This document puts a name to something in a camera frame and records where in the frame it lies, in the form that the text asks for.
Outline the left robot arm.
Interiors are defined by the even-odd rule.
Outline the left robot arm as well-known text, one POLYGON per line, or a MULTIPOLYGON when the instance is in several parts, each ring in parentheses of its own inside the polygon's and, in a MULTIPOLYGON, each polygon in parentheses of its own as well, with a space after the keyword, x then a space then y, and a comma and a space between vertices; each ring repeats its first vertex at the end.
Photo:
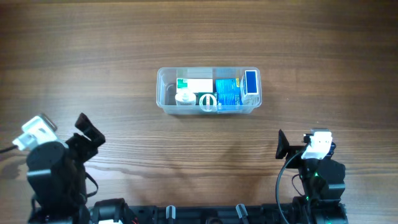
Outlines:
POLYGON ((56 127, 45 115, 33 117, 23 125, 33 143, 26 164, 27 180, 34 191, 29 223, 89 223, 86 207, 94 192, 86 191, 90 175, 84 163, 98 153, 105 136, 81 113, 75 123, 80 130, 63 142, 56 127))

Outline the blue Vicks lozenge box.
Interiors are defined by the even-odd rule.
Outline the blue Vicks lozenge box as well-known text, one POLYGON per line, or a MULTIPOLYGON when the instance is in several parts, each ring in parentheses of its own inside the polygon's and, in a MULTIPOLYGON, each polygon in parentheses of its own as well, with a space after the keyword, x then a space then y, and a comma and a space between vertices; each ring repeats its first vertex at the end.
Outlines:
POLYGON ((237 110, 242 105, 238 78, 217 79, 215 82, 219 110, 237 110))

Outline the green Zam-Buk ointment box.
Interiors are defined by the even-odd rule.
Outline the green Zam-Buk ointment box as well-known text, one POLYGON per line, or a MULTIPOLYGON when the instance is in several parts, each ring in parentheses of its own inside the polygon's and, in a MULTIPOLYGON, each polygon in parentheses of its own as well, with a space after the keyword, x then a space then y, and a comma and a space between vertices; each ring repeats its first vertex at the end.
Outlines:
POLYGON ((215 112, 217 110, 217 93, 199 93, 197 95, 197 105, 204 112, 215 112))

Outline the clear plastic container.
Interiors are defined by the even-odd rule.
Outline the clear plastic container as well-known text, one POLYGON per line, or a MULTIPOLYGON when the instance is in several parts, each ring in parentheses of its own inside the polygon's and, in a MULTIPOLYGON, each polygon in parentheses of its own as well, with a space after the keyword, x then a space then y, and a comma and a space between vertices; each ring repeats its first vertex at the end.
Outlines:
POLYGON ((262 104, 256 67, 163 67, 156 100, 167 114, 249 114, 262 104))

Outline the white bottle with clear cap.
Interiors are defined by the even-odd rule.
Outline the white bottle with clear cap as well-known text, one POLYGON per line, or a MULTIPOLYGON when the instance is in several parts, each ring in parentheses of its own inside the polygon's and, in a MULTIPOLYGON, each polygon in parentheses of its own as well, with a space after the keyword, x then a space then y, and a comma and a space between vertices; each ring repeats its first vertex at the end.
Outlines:
POLYGON ((177 106, 194 106, 197 102, 196 95, 190 90, 181 90, 175 95, 177 106))

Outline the white green Panadol box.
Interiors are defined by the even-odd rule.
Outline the white green Panadol box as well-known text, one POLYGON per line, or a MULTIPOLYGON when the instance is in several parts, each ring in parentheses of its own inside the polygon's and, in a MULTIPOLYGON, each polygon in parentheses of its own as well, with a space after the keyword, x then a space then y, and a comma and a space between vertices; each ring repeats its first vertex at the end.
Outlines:
POLYGON ((177 89, 190 90, 193 93, 212 93, 213 92, 213 80, 212 79, 198 79, 198 78, 178 78, 177 89))

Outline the white box with blue panel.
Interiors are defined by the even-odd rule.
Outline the white box with blue panel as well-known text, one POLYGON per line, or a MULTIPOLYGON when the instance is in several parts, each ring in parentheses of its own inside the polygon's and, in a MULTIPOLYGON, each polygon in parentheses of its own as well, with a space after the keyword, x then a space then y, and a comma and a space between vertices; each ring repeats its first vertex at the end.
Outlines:
POLYGON ((255 105, 259 98, 256 70, 245 70, 241 79, 241 100, 244 105, 255 105))

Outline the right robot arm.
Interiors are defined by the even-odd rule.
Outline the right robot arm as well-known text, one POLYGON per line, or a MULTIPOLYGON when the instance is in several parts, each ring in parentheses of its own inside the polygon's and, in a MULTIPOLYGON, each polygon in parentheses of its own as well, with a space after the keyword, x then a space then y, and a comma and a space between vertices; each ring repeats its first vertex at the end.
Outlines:
POLYGON ((275 200, 281 223, 347 223, 341 204, 346 167, 332 159, 336 144, 328 129, 313 129, 303 135, 303 145, 291 145, 283 131, 278 132, 276 159, 285 159, 275 183, 275 200), (303 194, 294 197, 284 210, 279 186, 287 169, 296 169, 303 194))

